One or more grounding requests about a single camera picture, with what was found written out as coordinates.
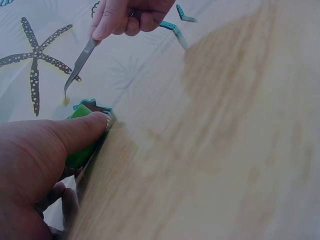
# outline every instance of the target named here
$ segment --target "fingernail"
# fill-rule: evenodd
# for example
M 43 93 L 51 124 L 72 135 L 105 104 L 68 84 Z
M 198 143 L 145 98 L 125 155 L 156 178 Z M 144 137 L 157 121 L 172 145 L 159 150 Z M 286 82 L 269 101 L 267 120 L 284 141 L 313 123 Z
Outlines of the fingernail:
M 107 119 L 107 115 L 99 112 L 99 111 L 95 111 L 93 113 L 90 114 L 90 116 L 94 116 L 95 118 L 97 118 L 102 124 L 107 124 L 108 119 Z
M 97 27 L 94 32 L 92 33 L 92 37 L 95 39 L 95 40 L 101 40 L 100 38 L 102 38 L 102 36 L 104 35 L 106 31 L 103 30 L 102 28 L 100 27 Z

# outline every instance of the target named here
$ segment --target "wooden table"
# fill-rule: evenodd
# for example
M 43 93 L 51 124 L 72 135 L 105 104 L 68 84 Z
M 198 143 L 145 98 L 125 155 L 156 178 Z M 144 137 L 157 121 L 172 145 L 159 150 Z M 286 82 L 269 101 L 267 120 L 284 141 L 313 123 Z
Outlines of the wooden table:
M 320 238 L 320 1 L 232 2 L 135 77 L 69 239 Z

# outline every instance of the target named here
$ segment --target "starfish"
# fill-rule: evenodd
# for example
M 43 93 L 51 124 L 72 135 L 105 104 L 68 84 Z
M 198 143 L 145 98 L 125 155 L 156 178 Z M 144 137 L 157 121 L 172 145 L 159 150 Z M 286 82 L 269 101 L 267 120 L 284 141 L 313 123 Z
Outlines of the starfish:
M 70 24 L 63 28 L 58 29 L 54 34 L 49 36 L 41 45 L 39 45 L 36 39 L 36 36 L 34 34 L 34 31 L 32 30 L 28 20 L 25 17 L 22 17 L 21 23 L 22 23 L 22 27 L 26 35 L 26 38 L 28 39 L 31 45 L 32 52 L 18 53 L 18 54 L 13 54 L 13 55 L 1 58 L 0 68 L 5 65 L 19 63 L 22 60 L 33 59 L 32 65 L 31 65 L 31 72 L 30 72 L 30 89 L 31 89 L 31 100 L 33 104 L 33 111 L 34 111 L 34 114 L 38 116 L 39 110 L 40 110 L 38 60 L 43 60 L 55 66 L 65 74 L 69 75 L 72 72 L 72 69 L 70 67 L 65 65 L 63 62 L 49 55 L 44 54 L 43 51 L 46 49 L 46 47 L 52 44 L 53 41 L 56 40 L 61 34 L 65 33 L 66 31 L 71 29 L 73 26 Z M 77 76 L 75 80 L 80 82 L 81 78 Z

